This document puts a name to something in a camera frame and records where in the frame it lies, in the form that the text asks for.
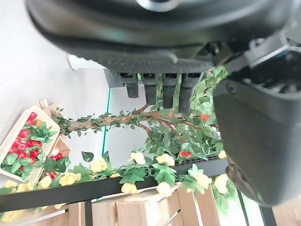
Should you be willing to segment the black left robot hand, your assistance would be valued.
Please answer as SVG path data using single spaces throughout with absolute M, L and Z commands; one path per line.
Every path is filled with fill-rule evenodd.
M 233 183 L 262 206 L 301 193 L 301 49 L 284 30 L 298 0 L 28 0 L 37 30 L 62 50 L 120 73 L 193 79 L 223 65 L 213 93 Z

